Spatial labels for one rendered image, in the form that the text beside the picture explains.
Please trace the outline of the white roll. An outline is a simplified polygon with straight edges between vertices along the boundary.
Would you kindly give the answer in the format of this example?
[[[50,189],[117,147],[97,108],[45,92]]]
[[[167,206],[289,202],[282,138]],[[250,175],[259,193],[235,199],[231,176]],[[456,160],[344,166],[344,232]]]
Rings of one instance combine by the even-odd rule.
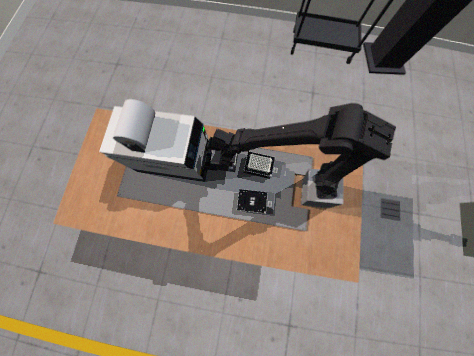
[[[130,141],[146,148],[155,111],[149,105],[133,99],[125,100],[113,139],[120,143]]]

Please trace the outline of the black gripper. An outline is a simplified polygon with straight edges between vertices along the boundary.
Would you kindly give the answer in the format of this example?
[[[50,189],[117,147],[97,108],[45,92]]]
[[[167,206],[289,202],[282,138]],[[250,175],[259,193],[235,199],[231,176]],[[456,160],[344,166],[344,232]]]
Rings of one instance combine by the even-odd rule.
[[[219,164],[233,167],[235,158],[236,158],[236,153],[232,153],[232,155],[230,155],[229,157],[220,156]]]

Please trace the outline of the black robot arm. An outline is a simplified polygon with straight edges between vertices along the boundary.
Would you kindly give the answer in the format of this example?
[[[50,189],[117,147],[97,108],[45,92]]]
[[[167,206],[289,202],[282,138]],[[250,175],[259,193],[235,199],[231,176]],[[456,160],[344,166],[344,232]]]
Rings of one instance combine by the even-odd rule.
[[[222,150],[221,156],[229,157],[232,153],[259,147],[319,145],[326,155],[341,154],[334,162],[322,164],[314,182],[318,198],[336,198],[337,183],[343,177],[372,159],[390,157],[395,130],[396,126],[363,110],[362,105],[349,103],[330,107],[328,115],[305,122],[262,129],[243,128],[236,134],[216,129],[207,149]]]

